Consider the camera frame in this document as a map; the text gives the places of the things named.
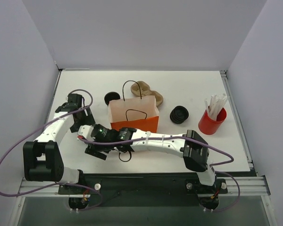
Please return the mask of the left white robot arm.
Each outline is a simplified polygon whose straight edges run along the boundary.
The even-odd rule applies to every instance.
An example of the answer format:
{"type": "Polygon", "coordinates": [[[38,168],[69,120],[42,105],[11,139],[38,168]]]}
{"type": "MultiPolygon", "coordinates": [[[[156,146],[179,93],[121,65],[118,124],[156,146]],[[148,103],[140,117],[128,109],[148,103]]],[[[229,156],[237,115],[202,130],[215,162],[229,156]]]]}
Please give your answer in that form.
{"type": "Polygon", "coordinates": [[[75,193],[85,191],[86,181],[80,178],[80,170],[64,166],[59,144],[68,131],[81,136],[82,129],[89,129],[94,124],[90,107],[84,106],[84,97],[68,94],[67,101],[55,110],[52,122],[42,134],[23,146],[26,180],[70,183],[69,187],[75,193]]]}

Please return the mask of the brown cardboard cup carrier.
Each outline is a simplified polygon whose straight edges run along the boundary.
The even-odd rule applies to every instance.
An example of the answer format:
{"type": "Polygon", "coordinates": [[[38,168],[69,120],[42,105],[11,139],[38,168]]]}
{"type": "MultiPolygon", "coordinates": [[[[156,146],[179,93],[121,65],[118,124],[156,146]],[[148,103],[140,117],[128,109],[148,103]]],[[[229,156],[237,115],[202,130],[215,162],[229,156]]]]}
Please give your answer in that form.
{"type": "Polygon", "coordinates": [[[145,96],[154,96],[156,99],[156,106],[159,107],[163,104],[164,98],[163,96],[155,90],[152,90],[150,86],[144,81],[134,82],[131,86],[131,93],[137,97],[140,97],[140,93],[142,97],[145,96]]]}

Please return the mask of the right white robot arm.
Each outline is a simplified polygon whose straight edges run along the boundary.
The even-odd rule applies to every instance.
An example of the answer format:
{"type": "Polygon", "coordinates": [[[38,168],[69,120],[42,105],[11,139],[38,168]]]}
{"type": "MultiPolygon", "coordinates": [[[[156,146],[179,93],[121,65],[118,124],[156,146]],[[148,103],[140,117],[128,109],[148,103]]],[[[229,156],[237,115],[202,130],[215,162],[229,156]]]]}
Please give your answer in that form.
{"type": "Polygon", "coordinates": [[[112,151],[129,153],[154,151],[183,158],[185,167],[197,173],[200,188],[210,192],[216,187],[214,169],[210,166],[207,142],[195,131],[168,135],[135,128],[107,129],[100,124],[83,125],[78,136],[88,145],[85,153],[105,160],[112,151]]]}

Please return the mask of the orange paper bag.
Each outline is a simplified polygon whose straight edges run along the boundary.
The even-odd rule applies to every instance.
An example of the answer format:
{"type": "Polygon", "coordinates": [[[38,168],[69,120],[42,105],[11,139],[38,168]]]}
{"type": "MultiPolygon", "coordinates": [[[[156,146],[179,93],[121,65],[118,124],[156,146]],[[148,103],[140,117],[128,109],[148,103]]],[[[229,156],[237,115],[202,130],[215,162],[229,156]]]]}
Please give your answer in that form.
{"type": "Polygon", "coordinates": [[[158,130],[159,110],[156,106],[155,96],[143,96],[140,84],[138,96],[111,100],[108,104],[108,118],[112,129],[135,128],[156,133],[158,130]]]}

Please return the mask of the stack of black lids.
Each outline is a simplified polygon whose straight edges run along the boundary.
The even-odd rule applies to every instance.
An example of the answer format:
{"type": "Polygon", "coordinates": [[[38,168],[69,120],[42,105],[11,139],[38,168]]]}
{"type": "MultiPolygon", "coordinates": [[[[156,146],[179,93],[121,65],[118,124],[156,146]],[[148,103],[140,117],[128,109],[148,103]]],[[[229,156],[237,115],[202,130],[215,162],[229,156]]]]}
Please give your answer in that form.
{"type": "Polygon", "coordinates": [[[175,124],[182,124],[189,117],[188,110],[183,106],[176,106],[170,113],[170,120],[175,124]]]}

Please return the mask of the red plastic cup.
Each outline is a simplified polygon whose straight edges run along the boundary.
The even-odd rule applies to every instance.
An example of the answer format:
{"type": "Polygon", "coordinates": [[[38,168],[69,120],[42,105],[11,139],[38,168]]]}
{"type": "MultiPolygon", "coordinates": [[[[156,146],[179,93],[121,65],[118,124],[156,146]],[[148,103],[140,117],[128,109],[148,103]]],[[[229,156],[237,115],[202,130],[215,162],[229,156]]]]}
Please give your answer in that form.
{"type": "Polygon", "coordinates": [[[205,110],[202,118],[200,119],[198,123],[199,130],[206,134],[206,135],[213,135],[216,133],[216,131],[219,129],[221,124],[225,121],[227,117],[227,112],[225,108],[222,108],[222,110],[219,112],[216,120],[212,120],[209,116],[207,111],[205,110]]]}

